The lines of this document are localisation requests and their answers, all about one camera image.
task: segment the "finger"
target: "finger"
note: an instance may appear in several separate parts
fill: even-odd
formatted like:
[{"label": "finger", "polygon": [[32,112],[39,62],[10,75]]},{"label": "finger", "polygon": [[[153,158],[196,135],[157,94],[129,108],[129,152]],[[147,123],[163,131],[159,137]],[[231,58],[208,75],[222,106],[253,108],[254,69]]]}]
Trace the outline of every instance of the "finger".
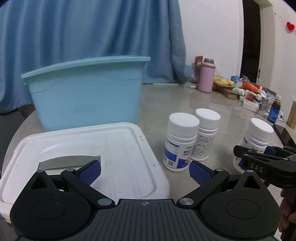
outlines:
[{"label": "finger", "polygon": [[291,213],[291,206],[285,198],[281,201],[280,209],[286,217],[288,217]]},{"label": "finger", "polygon": [[283,189],[283,190],[281,191],[281,197],[284,197],[285,195],[286,195],[286,190]]},{"label": "finger", "polygon": [[285,215],[282,215],[281,218],[281,227],[283,230],[286,230],[289,227],[289,220],[288,217],[286,217]]},{"label": "finger", "polygon": [[291,213],[288,217],[290,223],[296,223],[296,212]]}]

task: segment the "white wall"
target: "white wall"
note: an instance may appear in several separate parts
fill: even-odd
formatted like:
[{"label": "white wall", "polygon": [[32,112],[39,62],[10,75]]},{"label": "white wall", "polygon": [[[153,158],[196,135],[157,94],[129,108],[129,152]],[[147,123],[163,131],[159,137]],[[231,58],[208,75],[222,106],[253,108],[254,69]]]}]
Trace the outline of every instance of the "white wall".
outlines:
[{"label": "white wall", "polygon": [[271,89],[282,96],[282,111],[287,119],[292,95],[296,97],[296,32],[286,30],[286,21],[296,25],[296,13],[283,0],[270,1],[276,13],[276,55]]},{"label": "white wall", "polygon": [[179,0],[186,64],[198,55],[213,58],[217,73],[230,78],[240,73],[243,26],[242,2],[238,0]]}]

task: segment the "human hand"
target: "human hand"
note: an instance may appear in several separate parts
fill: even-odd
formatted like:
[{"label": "human hand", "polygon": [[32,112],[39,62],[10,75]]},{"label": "human hand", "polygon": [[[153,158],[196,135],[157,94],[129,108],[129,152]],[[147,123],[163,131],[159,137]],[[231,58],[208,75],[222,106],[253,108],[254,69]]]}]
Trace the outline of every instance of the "human hand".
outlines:
[{"label": "human hand", "polygon": [[279,224],[279,231],[281,233],[289,227],[290,223],[296,223],[296,212],[291,213],[291,205],[285,199],[285,195],[286,190],[283,189],[281,191],[281,197],[283,197],[283,200],[280,205],[282,217]]}]

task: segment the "smartphone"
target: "smartphone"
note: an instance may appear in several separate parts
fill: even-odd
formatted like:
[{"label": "smartphone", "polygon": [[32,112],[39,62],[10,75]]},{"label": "smartphone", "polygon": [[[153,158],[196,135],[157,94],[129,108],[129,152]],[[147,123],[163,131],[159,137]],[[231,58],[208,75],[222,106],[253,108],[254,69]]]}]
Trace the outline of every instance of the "smartphone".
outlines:
[{"label": "smartphone", "polygon": [[292,137],[290,136],[289,132],[286,130],[286,128],[274,124],[273,129],[275,130],[276,134],[280,138],[283,146],[289,146],[289,147],[296,148],[296,144],[295,144],[294,140],[292,139]]}]

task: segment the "blue can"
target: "blue can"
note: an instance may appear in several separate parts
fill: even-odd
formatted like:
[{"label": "blue can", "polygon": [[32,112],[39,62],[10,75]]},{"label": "blue can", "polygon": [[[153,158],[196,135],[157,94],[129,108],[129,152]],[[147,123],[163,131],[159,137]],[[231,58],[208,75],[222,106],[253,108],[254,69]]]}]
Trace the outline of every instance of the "blue can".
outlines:
[{"label": "blue can", "polygon": [[230,80],[233,81],[234,83],[237,83],[240,80],[240,78],[238,75],[234,75],[230,77]]}]

